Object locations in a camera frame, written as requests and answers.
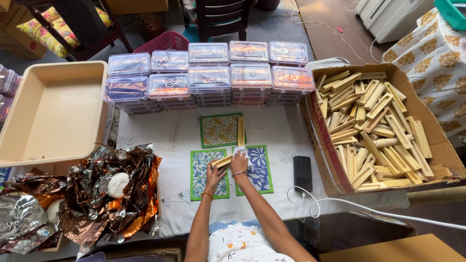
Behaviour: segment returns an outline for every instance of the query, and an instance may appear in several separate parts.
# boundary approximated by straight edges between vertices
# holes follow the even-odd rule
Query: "bracelet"
[[[213,195],[210,192],[204,191],[201,193],[201,198],[203,194],[208,194],[210,196],[210,199],[213,201]]]
[[[234,174],[232,175],[232,177],[236,176],[237,174],[241,174],[241,173],[246,173],[246,174],[247,174],[247,171],[241,171],[241,172],[234,173]]]

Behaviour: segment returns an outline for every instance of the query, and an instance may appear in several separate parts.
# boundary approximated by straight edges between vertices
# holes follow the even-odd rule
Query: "pink plastic basket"
[[[136,48],[134,53],[147,52],[152,55],[154,50],[167,50],[169,48],[177,51],[188,51],[188,44],[189,41],[184,36],[175,31],[166,31],[144,45]]]

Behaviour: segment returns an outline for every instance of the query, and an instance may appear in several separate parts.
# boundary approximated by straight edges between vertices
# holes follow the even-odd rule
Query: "smartphone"
[[[295,156],[293,164],[295,166],[295,186],[300,186],[308,192],[312,192],[311,158]],[[297,187],[295,187],[295,191],[303,192]]]

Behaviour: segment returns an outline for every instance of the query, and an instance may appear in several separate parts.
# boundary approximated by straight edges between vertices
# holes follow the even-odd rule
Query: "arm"
[[[247,158],[244,158],[243,154],[232,158],[231,168],[232,174],[246,171]],[[291,235],[278,214],[262,195],[257,192],[251,182],[249,182],[247,175],[241,173],[235,175],[233,178],[246,195],[260,226],[275,250],[291,257],[296,262],[317,262],[317,260],[315,260],[315,258]]]
[[[226,174],[226,166],[217,169],[216,166],[211,168],[211,164],[217,159],[207,164],[207,182],[205,192],[213,195],[219,181]],[[185,262],[205,262],[209,253],[209,215],[212,199],[208,194],[203,194],[201,204],[192,221],[191,231],[186,245]]]

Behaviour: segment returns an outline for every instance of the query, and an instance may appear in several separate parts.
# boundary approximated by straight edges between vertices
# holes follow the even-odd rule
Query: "dark wooden chair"
[[[14,0],[16,4],[26,6],[31,15],[68,51],[66,60],[87,61],[108,45],[114,46],[115,40],[121,39],[129,53],[133,52],[123,33],[117,18],[113,14],[106,0],[100,0],[104,11],[113,25],[106,28],[99,17],[92,0]],[[81,43],[73,48],[66,40],[45,20],[34,7],[51,4],[63,18],[71,31]]]
[[[196,14],[194,23],[199,30],[200,42],[207,42],[211,36],[238,32],[240,41],[246,41],[247,19],[252,0],[195,0],[193,7],[190,0],[179,0],[185,21]]]

